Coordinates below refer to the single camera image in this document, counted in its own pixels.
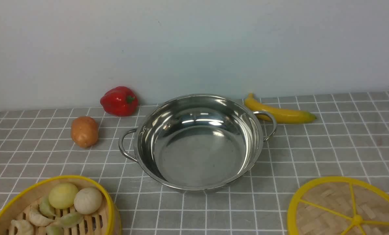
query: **white grid line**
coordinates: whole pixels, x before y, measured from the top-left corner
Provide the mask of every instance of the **white grid line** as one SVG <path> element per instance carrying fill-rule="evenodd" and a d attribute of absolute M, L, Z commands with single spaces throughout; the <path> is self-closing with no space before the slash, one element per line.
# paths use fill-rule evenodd
<path fill-rule="evenodd" d="M 65 158 L 65 161 L 64 161 L 64 164 L 63 164 L 63 168 L 61 169 L 61 173 L 60 173 L 61 175 L 64 174 L 65 165 L 67 164 L 68 158 L 69 158 L 70 155 L 71 155 L 71 150 L 73 149 L 74 145 L 75 145 L 75 143 L 73 142 L 72 145 L 71 145 L 70 150 L 68 151 L 67 157 Z"/>
<path fill-rule="evenodd" d="M 281 105 L 280 105 L 280 99 L 277 97 L 277 101 L 278 101 L 278 107 L 280 108 L 281 107 Z M 286 136 L 287 136 L 287 129 L 286 129 L 286 127 L 284 126 L 284 133 L 286 134 Z M 290 152 L 290 157 L 292 158 L 292 165 L 293 165 L 293 170 L 294 170 L 294 172 L 295 172 L 295 176 L 296 176 L 296 182 L 297 182 L 297 184 L 298 184 L 298 188 L 300 187 L 300 183 L 299 183 L 299 178 L 298 178 L 298 173 L 297 173 L 297 171 L 296 171 L 296 166 L 295 166 L 295 163 L 293 162 L 293 153 L 292 153 L 292 148 L 290 147 L 290 141 L 289 141 L 289 137 L 287 136 L 286 137 L 286 140 L 287 140 L 287 146 L 289 147 L 289 152 Z"/>
<path fill-rule="evenodd" d="M 19 148 L 19 146 L 20 146 L 21 143 L 22 143 L 22 142 L 20 141 L 19 144 L 18 144 L 17 147 L 16 147 L 16 150 Z M 8 167 L 7 165 L 4 167 L 4 169 L 2 170 L 2 172 L 1 172 L 1 174 L 0 174 L 0 177 L 2 177 L 2 175 L 3 175 L 3 173 L 5 172 L 5 170 L 6 170 L 7 167 Z"/>
<path fill-rule="evenodd" d="M 319 109 L 319 105 L 318 103 L 316 103 L 317 105 L 317 108 L 318 108 L 318 111 L 321 112 L 321 110 Z M 322 124 L 324 125 L 324 128 L 325 128 L 325 131 L 326 131 L 326 134 L 328 134 L 328 128 L 326 127 L 326 123 L 325 123 L 325 120 L 324 118 L 322 117 L 322 115 L 320 115 L 321 117 L 321 120 L 322 120 Z M 335 156 L 335 159 L 336 159 L 336 163 L 338 164 L 338 168 L 339 168 L 339 171 L 341 172 L 341 175 L 343 176 L 344 175 L 344 172 L 342 171 L 342 168 L 341 168 L 341 164 L 339 164 L 339 161 L 338 161 L 338 155 L 336 154 L 336 151 L 335 151 L 335 148 L 334 148 L 334 145 L 332 144 L 332 140 L 331 140 L 331 137 L 328 136 L 328 139 L 329 139 L 329 143 L 331 144 L 332 146 L 332 149 L 334 150 L 334 156 Z"/>
<path fill-rule="evenodd" d="M 298 97 L 295 96 L 295 99 L 296 99 L 296 103 L 298 105 L 298 109 L 300 108 L 299 107 L 299 102 L 298 102 Z M 314 153 L 314 149 L 312 147 L 312 143 L 311 143 L 311 139 L 309 138 L 309 135 L 308 135 L 308 130 L 306 129 L 306 125 L 305 124 L 302 124 L 303 128 L 305 129 L 305 133 L 306 133 L 306 136 L 308 137 L 308 142 L 309 142 L 309 147 L 311 148 L 311 153 L 312 153 L 312 157 L 314 158 L 314 162 L 315 162 L 315 167 L 317 168 L 317 172 L 318 172 L 318 176 L 321 177 L 321 172 L 319 171 L 319 167 L 318 167 L 318 164 L 317 164 L 317 158 L 315 157 L 315 153 Z M 295 165 L 295 162 L 294 162 L 294 159 L 293 159 L 293 153 L 292 153 L 292 150 L 290 149 L 290 154 L 292 155 L 292 162 L 293 162 L 293 165 Z"/>
<path fill-rule="evenodd" d="M 275 177 L 274 177 L 274 169 L 273 169 L 273 166 L 272 166 L 272 157 L 271 157 L 271 153 L 270 153 L 270 149 L 268 149 L 269 151 L 269 156 L 270 156 L 270 167 L 271 167 L 271 170 L 272 170 L 272 177 L 269 177 L 269 178 L 272 178 L 273 179 L 273 184 L 274 184 L 274 191 L 275 191 L 275 198 L 277 200 L 277 208 L 278 208 L 278 215 L 279 215 L 279 219 L 280 219 L 280 223 L 281 223 L 281 229 L 283 230 L 283 235 L 285 235 L 284 233 L 284 224 L 283 224 L 283 218 L 281 216 L 281 208 L 280 208 L 280 200 L 278 198 L 278 192 L 277 192 L 277 184 L 275 182 Z"/>
<path fill-rule="evenodd" d="M 181 199 L 181 214 L 180 214 L 180 235 L 181 235 L 181 229 L 183 228 L 183 211 L 184 211 L 184 196 L 186 195 L 186 192 L 182 194 Z"/>
<path fill-rule="evenodd" d="M 61 129 L 61 132 L 60 132 L 60 135 L 58 136 L 58 138 L 63 134 L 63 131 L 64 131 L 65 127 L 67 126 L 67 123 L 68 123 L 68 121 L 65 122 L 65 125 L 64 125 L 64 127 Z M 51 150 L 50 156 L 48 156 L 48 159 L 47 159 L 47 161 L 45 162 L 44 167 L 42 167 L 41 174 L 39 174 L 39 178 L 37 178 L 37 180 L 36 180 L 35 183 L 38 183 L 38 180 L 41 178 L 42 173 L 44 172 L 45 167 L 47 167 L 48 161 L 50 160 L 50 158 L 51 158 L 51 156 L 52 156 L 52 154 L 53 154 L 53 151 L 54 151 L 55 146 L 57 145 L 57 143 L 58 143 L 58 140 L 55 142 L 54 147 L 53 147 L 53 149 Z"/>
<path fill-rule="evenodd" d="M 372 104 L 373 104 L 373 106 L 375 107 L 375 109 L 376 109 L 377 111 L 379 111 L 379 110 L 378 110 L 378 107 L 376 106 L 376 104 L 375 104 L 375 102 L 374 102 L 373 100 L 372 100 Z M 386 122 L 384 121 L 384 118 L 383 118 L 381 115 L 379 115 L 379 116 L 380 116 L 381 120 L 383 121 L 384 125 L 386 126 L 387 131 L 389 132 L 389 127 L 387 126 Z M 370 133 L 370 130 L 367 128 L 367 125 L 364 124 L 364 126 L 366 127 L 367 131 Z M 377 148 L 377 150 L 378 150 L 379 156 L 380 156 L 381 160 L 383 161 L 384 166 L 386 167 L 387 172 L 388 172 L 388 174 L 389 174 L 389 166 L 386 164 L 386 162 L 384 162 L 383 154 L 381 153 L 381 151 L 380 151 L 378 148 Z"/>
<path fill-rule="evenodd" d="M 100 130 L 100 126 L 102 126 L 102 124 L 103 124 L 103 119 L 105 118 L 105 116 L 106 116 L 106 113 L 103 115 L 102 121 L 100 121 L 100 125 L 99 125 L 98 131 Z M 117 127 L 119 126 L 120 119 L 121 119 L 121 117 L 119 117 L 119 118 L 117 119 Z M 97 181 L 98 183 L 100 183 L 100 180 L 101 180 L 101 178 L 102 178 L 103 172 L 105 171 L 106 162 L 108 161 L 109 153 L 110 153 L 110 151 L 111 151 L 111 149 L 112 149 L 112 145 L 113 145 L 113 143 L 114 143 L 114 140 L 115 140 L 115 139 L 112 139 L 111 144 L 110 144 L 110 146 L 109 146 L 109 150 L 108 150 L 108 152 L 106 153 L 105 162 L 103 163 L 103 167 L 102 167 L 102 172 L 100 172 L 99 180 Z"/>
<path fill-rule="evenodd" d="M 37 116 L 39 115 L 40 112 L 41 112 L 41 110 L 38 111 L 38 113 L 36 114 L 35 117 L 37 117 Z M 22 143 L 22 141 L 19 142 L 19 145 L 17 146 L 17 149 L 20 147 L 21 143 Z M 28 163 L 29 160 L 32 158 L 32 155 L 34 154 L 34 152 L 35 152 L 36 148 L 38 147 L 38 145 L 39 145 L 39 141 L 38 141 L 38 143 L 36 144 L 36 146 L 35 146 L 33 152 L 31 153 L 31 156 L 29 156 L 28 161 L 27 161 L 26 163 Z M 6 198 L 6 200 L 5 200 L 5 202 L 4 202 L 3 206 L 2 206 L 2 209 L 3 209 L 3 207 L 8 203 L 8 199 L 10 198 L 10 195 L 13 193 L 13 190 L 15 189 L 16 184 L 18 183 L 20 177 L 22 176 L 24 170 L 26 169 L 26 166 L 27 166 L 27 165 L 25 164 L 25 166 L 24 166 L 23 169 L 22 169 L 22 172 L 19 174 L 19 177 L 16 179 L 16 181 L 15 181 L 15 183 L 14 183 L 14 185 L 13 185 L 11 191 L 10 191 L 9 196 Z"/>

